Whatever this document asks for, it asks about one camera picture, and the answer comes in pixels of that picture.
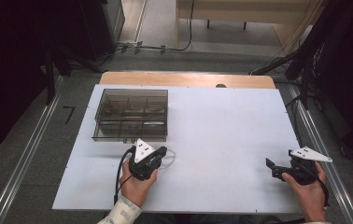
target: wire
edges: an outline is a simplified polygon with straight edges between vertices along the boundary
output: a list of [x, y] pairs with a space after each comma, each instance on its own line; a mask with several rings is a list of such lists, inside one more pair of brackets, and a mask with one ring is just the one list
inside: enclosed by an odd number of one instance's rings
[[296, 108], [295, 108], [296, 110], [293, 109], [293, 106], [290, 108], [290, 110], [291, 110], [292, 116], [293, 116], [293, 126], [294, 126], [295, 135], [296, 135], [296, 138], [298, 140], [299, 146], [302, 147], [302, 137], [301, 137], [301, 135], [299, 133], [298, 120], [296, 118], [296, 113], [299, 110], [299, 106], [298, 106], [299, 102], [296, 101], [295, 104], [296, 104]]
[[[291, 101], [289, 101], [287, 104], [285, 104], [285, 107], [288, 107], [290, 104], [292, 104], [293, 102], [297, 101], [297, 100], [301, 100], [302, 96], [298, 95], [295, 98], [293, 98]], [[307, 95], [307, 98], [313, 98], [316, 99], [317, 96], [314, 95]]]
[[121, 184], [120, 184], [120, 187], [118, 189], [118, 192], [120, 191], [121, 187], [124, 185], [125, 182], [127, 182], [127, 180], [129, 180], [131, 178], [131, 176], [133, 175], [130, 175], [129, 177], [127, 177], [127, 179], [125, 179]]
[[330, 206], [329, 202], [328, 202], [328, 200], [329, 200], [329, 192], [328, 192], [328, 189], [327, 189], [326, 185], [324, 184], [324, 182], [322, 182], [322, 180], [319, 179], [319, 176], [317, 174], [313, 174], [313, 172], [309, 171], [307, 168], [305, 168], [304, 166], [302, 166], [298, 162], [295, 162], [295, 161], [291, 161], [291, 162], [293, 162], [294, 164], [298, 165], [300, 168], [305, 170], [308, 174], [313, 176], [318, 181], [318, 183], [320, 184], [322, 190], [324, 191], [324, 195], [325, 195], [324, 207], [329, 207]]
[[113, 204], [116, 204], [116, 202], [118, 201], [118, 198], [119, 198], [118, 197], [119, 190], [120, 190], [120, 188], [119, 188], [119, 178], [120, 178], [121, 166], [123, 165], [124, 159], [126, 158], [127, 154], [133, 153], [134, 151], [135, 151], [135, 146], [132, 146], [129, 149], [127, 149], [127, 151], [124, 152], [123, 156], [121, 157], [121, 160], [120, 160], [120, 163], [119, 163], [119, 168], [118, 168], [118, 174], [116, 175], [116, 187], [115, 187], [115, 195], [113, 196]]
[[277, 80], [275, 80], [275, 84], [286, 84], [286, 85], [292, 85], [292, 86], [302, 87], [302, 84], [300, 84], [300, 83], [289, 82], [289, 81], [277, 81]]
[[[173, 154], [173, 156], [164, 156], [164, 157], [162, 158], [162, 168], [168, 168], [168, 167], [171, 166], [171, 165], [174, 163], [174, 161], [176, 160], [177, 154], [175, 153], [175, 151], [173, 151], [173, 150], [171, 150], [171, 149], [167, 149], [167, 153], [170, 153], [170, 152]], [[169, 161], [169, 162], [164, 162], [164, 161], [166, 161], [168, 158], [172, 158], [171, 161]]]
[[[276, 58], [278, 58], [277, 56], [278, 56], [279, 54], [281, 54], [281, 52], [284, 51], [284, 49], [285, 49], [287, 46], [289, 46], [291, 43], [293, 43], [294, 40], [296, 40], [298, 37], [299, 37], [299, 38], [302, 38], [301, 35], [302, 35], [302, 33], [304, 33], [304, 30], [302, 30], [299, 35], [297, 35], [296, 37], [294, 37], [294, 38], [292, 39], [292, 37], [295, 35], [296, 31], [298, 30], [298, 28], [300, 27], [300, 25], [301, 25], [302, 22], [304, 21], [304, 18], [306, 18], [308, 9], [309, 9], [309, 7], [311, 6], [311, 2], [312, 2], [312, 0], [310, 0], [309, 4], [307, 5], [307, 7], [306, 7], [306, 9], [305, 9], [304, 17], [303, 17], [302, 20], [299, 22], [299, 25], [296, 27], [296, 29], [293, 31], [292, 35], [291, 35], [290, 38], [289, 38], [289, 41], [287, 41], [287, 43], [285, 44], [285, 46], [284, 46], [279, 52], [277, 52], [269, 61], [267, 61], [266, 65], [262, 65], [262, 66], [256, 68], [255, 70], [253, 70], [252, 72], [249, 73], [250, 75], [251, 75], [253, 72], [255, 72], [256, 70], [270, 65], [273, 60], [275, 60]], [[310, 16], [308, 17], [308, 19], [307, 19], [307, 21], [306, 21], [306, 23], [305, 23], [304, 26], [306, 26], [307, 23], [310, 22], [311, 18], [312, 18], [313, 15], [314, 15], [314, 11], [318, 8], [318, 6], [319, 6], [319, 2], [317, 2], [316, 6], [314, 7], [313, 12], [312, 12], [312, 13], [310, 14]]]
[[103, 65], [105, 62], [107, 62], [107, 60], [109, 60], [113, 55], [115, 54], [119, 54], [119, 53], [122, 53], [124, 52], [125, 50], [127, 49], [152, 49], [152, 50], [168, 50], [168, 51], [173, 51], [173, 52], [176, 52], [176, 53], [182, 53], [184, 52], [186, 49], [188, 49], [189, 47], [191, 47], [192, 49], [192, 43], [191, 43], [191, 40], [192, 40], [192, 31], [191, 31], [191, 21], [193, 20], [193, 11], [194, 11], [194, 2], [195, 0], [193, 0], [191, 2], [191, 14], [190, 14], [190, 17], [187, 19], [187, 24], [188, 24], [188, 28], [189, 28], [189, 33], [190, 33], [190, 38], [189, 38], [189, 42], [188, 42], [188, 45], [184, 48], [184, 49], [168, 49], [168, 48], [159, 48], [159, 47], [153, 47], [153, 46], [130, 46], [130, 47], [127, 47], [125, 48], [126, 44], [121, 44], [121, 45], [118, 45], [119, 47], [122, 47], [122, 48], [119, 48], [119, 49], [116, 49], [115, 52], [111, 53], [111, 54], [108, 54], [106, 55], [106, 58], [98, 63], [96, 66], [101, 66]]

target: human hand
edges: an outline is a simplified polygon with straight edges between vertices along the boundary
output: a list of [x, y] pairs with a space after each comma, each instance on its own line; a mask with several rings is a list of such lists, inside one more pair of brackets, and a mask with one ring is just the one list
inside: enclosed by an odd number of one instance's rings
[[[325, 183], [326, 175], [322, 167], [316, 162], [319, 179]], [[289, 174], [283, 173], [282, 177], [290, 185], [304, 214], [305, 221], [325, 221], [324, 203], [325, 194], [318, 181], [302, 186]]]
[[138, 207], [142, 207], [147, 198], [148, 191], [153, 183], [157, 179], [158, 170], [154, 170], [147, 180], [138, 180], [132, 176], [129, 169], [129, 160], [125, 161], [122, 165], [123, 175], [121, 176], [119, 183], [124, 184], [121, 186], [121, 195], [130, 200]]

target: black controller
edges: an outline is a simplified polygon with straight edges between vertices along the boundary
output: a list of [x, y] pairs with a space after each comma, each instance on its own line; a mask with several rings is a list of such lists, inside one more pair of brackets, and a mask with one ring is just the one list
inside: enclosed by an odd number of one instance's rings
[[133, 156], [130, 158], [130, 172], [135, 178], [146, 180], [149, 179], [153, 171], [162, 164], [162, 158], [167, 153], [167, 147], [160, 147], [140, 162], [134, 161], [135, 153], [136, 149], [133, 152]]
[[282, 177], [282, 173], [287, 173], [295, 178], [296, 182], [300, 185], [309, 185], [316, 180], [317, 168], [314, 161], [304, 160], [291, 155], [292, 150], [289, 151], [289, 155], [292, 157], [290, 161], [290, 168], [276, 166], [272, 161], [266, 158], [266, 166], [272, 170], [272, 176], [285, 181]]

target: white sleeve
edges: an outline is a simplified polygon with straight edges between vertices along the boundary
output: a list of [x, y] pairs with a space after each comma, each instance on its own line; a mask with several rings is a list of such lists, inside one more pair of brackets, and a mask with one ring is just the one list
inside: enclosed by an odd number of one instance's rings
[[109, 215], [98, 224], [133, 224], [141, 212], [140, 207], [120, 196]]

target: white tabletop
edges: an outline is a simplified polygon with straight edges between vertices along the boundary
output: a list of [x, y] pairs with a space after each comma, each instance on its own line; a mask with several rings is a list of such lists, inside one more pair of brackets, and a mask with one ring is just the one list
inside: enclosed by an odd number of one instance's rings
[[168, 90], [168, 153], [143, 206], [146, 212], [300, 213], [289, 186], [271, 176], [269, 158], [290, 167], [299, 145], [278, 90], [97, 85], [53, 209], [113, 207], [121, 155], [132, 144], [94, 142], [103, 89]]

